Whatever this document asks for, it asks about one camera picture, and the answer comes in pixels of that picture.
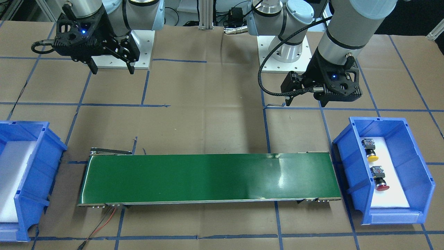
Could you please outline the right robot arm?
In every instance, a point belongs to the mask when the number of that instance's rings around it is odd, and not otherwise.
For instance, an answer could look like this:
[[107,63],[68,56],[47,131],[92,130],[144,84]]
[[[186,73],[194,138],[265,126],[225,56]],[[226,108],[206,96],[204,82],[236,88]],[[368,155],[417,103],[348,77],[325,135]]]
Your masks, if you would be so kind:
[[62,56],[86,64],[93,74],[98,67],[94,56],[122,60],[130,74],[140,58],[133,30],[161,30],[164,1],[118,0],[108,12],[102,0],[62,0],[57,33],[52,48]]

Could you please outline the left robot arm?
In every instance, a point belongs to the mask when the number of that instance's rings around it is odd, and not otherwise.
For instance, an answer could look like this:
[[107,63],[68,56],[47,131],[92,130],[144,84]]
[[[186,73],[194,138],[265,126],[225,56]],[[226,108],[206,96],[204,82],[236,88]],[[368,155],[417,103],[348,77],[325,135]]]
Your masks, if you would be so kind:
[[[361,97],[356,58],[383,20],[394,10],[395,0],[332,0],[332,16],[315,21],[313,7],[304,0],[252,0],[247,15],[251,35],[272,35],[269,52],[257,73],[259,87],[268,95],[294,97],[312,92],[325,107],[328,102],[352,102]],[[310,27],[328,21],[327,28],[303,74],[290,71],[280,92],[263,86],[262,70],[270,58],[282,63],[299,59]]]

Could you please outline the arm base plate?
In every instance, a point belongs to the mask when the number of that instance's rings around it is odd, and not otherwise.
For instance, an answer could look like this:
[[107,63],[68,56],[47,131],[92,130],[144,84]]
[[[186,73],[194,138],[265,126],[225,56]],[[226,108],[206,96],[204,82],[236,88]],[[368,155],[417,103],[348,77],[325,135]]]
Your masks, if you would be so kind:
[[[136,45],[140,55],[138,61],[131,59],[130,64],[134,66],[135,69],[149,69],[155,31],[132,30],[131,35],[132,37],[130,41],[127,44],[123,43],[123,58],[129,59],[130,56],[128,54],[128,50],[131,49],[131,45]],[[94,60],[96,66],[101,69],[128,69],[125,60],[116,58],[113,55],[93,56],[92,59]]]
[[[268,53],[279,43],[279,38],[272,35],[260,35],[257,37],[259,64],[263,62]],[[306,38],[301,44],[283,44],[267,60],[262,70],[264,73],[287,73],[295,71],[304,73],[311,60],[312,54]]]

